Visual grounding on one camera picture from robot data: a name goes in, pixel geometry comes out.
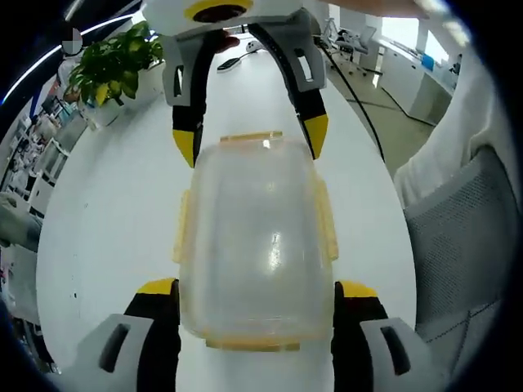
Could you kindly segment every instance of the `office desk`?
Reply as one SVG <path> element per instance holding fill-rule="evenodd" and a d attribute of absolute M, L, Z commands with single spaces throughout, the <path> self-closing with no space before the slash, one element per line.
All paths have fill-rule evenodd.
<path fill-rule="evenodd" d="M 454 91 L 408 52 L 385 40 L 379 85 L 411 118 L 436 125 L 445 115 Z"/>
<path fill-rule="evenodd" d="M 208 81 L 202 148 L 220 136 L 281 130 L 303 140 L 282 75 L 267 52 L 228 73 L 217 55 Z M 316 162 L 329 188 L 340 258 L 336 279 L 374 287 L 388 314 L 414 326 L 416 287 L 409 233 L 379 153 L 332 83 L 322 91 L 329 134 Z M 78 342 L 136 289 L 179 277 L 172 262 L 182 192 L 192 171 L 172 139 L 171 109 L 161 96 L 146 110 L 85 131 L 56 182 L 38 249 L 38 309 L 47 348 L 70 365 Z M 329 340 L 298 352 L 242 353 L 205 347 L 181 327 L 177 390 L 333 390 Z"/>

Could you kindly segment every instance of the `potted plant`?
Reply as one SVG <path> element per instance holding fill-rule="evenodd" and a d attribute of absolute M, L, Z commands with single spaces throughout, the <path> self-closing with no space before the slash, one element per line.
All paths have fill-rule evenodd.
<path fill-rule="evenodd" d="M 69 77 L 68 91 L 79 91 L 82 102 L 94 106 L 98 114 L 105 114 L 104 109 L 114 112 L 114 119 L 125 97 L 136 99 L 139 73 L 159 64 L 162 58 L 160 43 L 151 39 L 147 22 L 140 22 L 126 32 L 89 46 Z M 98 121 L 101 125 L 112 121 L 112 113 L 102 117 L 106 118 Z"/>

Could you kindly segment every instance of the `plastic food container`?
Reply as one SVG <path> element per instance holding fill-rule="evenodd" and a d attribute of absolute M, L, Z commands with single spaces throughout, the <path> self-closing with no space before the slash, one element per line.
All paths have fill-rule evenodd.
<path fill-rule="evenodd" d="M 292 350 L 329 333 L 333 277 L 318 186 L 306 145 L 274 134 L 199 155 L 181 245 L 186 329 L 233 350 Z"/>

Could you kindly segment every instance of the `office chair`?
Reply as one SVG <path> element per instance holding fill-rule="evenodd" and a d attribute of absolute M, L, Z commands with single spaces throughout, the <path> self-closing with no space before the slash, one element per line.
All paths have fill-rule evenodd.
<path fill-rule="evenodd" d="M 418 292 L 416 332 L 450 376 L 475 355 L 503 299 L 519 212 L 496 153 L 483 148 L 405 209 Z"/>
<path fill-rule="evenodd" d="M 350 75 L 353 74 L 353 69 L 356 67 L 357 70 L 363 73 L 363 76 L 367 76 L 367 71 L 354 63 L 354 54 L 357 52 L 364 56 L 368 55 L 369 41 L 375 33 L 375 27 L 365 26 L 359 37 L 351 37 L 347 32 L 340 32 L 338 35 L 338 38 L 334 44 L 338 46 L 341 53 L 346 53 L 349 55 L 348 60 Z"/>

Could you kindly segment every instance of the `window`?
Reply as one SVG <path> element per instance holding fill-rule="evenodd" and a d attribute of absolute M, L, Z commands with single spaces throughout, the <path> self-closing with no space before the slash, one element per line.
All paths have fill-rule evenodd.
<path fill-rule="evenodd" d="M 430 31 L 427 35 L 427 46 L 425 48 L 425 53 L 427 53 L 440 64 L 443 61 L 449 61 L 449 54 L 445 51 L 445 49 L 443 49 L 436 37 L 434 37 L 434 34 L 432 34 Z"/>
<path fill-rule="evenodd" d="M 382 36 L 414 49 L 418 26 L 419 20 L 415 18 L 383 18 Z"/>

